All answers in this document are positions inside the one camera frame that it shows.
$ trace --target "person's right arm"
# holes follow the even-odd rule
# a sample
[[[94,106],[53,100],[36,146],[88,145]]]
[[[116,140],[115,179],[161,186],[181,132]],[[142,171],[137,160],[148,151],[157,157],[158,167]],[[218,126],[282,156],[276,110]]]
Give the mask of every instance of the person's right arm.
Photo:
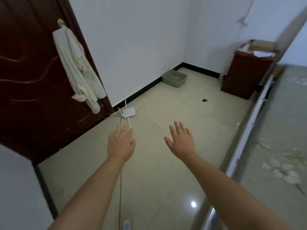
[[[164,137],[171,152],[198,180],[210,204],[230,230],[286,230],[285,222],[246,189],[206,162],[197,153],[191,132],[183,123],[170,126],[173,142]]]

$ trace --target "brown wooden nightstand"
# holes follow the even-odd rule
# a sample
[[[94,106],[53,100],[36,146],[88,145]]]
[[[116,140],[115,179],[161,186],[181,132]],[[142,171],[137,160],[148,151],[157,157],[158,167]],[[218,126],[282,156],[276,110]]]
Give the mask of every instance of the brown wooden nightstand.
[[[278,59],[279,50],[274,57],[256,57],[246,52],[235,51],[221,91],[249,99],[270,65]]]

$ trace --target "forearm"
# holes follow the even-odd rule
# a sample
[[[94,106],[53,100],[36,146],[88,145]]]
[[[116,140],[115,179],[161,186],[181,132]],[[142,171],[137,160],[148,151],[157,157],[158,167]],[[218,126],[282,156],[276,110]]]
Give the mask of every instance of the forearm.
[[[287,229],[273,211],[199,155],[183,162],[229,229]]]
[[[124,162],[108,158],[75,193],[48,230],[100,230]]]

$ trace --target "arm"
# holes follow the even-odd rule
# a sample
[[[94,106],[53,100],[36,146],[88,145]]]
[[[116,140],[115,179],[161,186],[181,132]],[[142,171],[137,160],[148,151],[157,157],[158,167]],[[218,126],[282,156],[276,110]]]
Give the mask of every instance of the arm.
[[[100,230],[108,210],[115,183],[125,162],[132,156],[133,129],[120,124],[108,142],[108,158],[75,193],[48,230]]]
[[[175,128],[170,126],[173,143],[164,137],[167,146],[196,177],[209,202],[229,229],[289,229],[283,220],[246,189],[202,159],[196,153],[191,132],[183,123],[175,121]]]

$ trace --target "person's left hand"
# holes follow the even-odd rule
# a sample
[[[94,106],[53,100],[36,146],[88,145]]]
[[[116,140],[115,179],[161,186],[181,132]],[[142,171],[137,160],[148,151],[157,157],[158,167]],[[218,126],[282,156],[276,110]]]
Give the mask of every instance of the person's left hand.
[[[131,128],[127,133],[127,124],[121,130],[121,125],[118,124],[114,133],[112,131],[108,142],[108,158],[117,158],[124,163],[133,155],[135,148],[135,139],[131,140],[133,129]]]

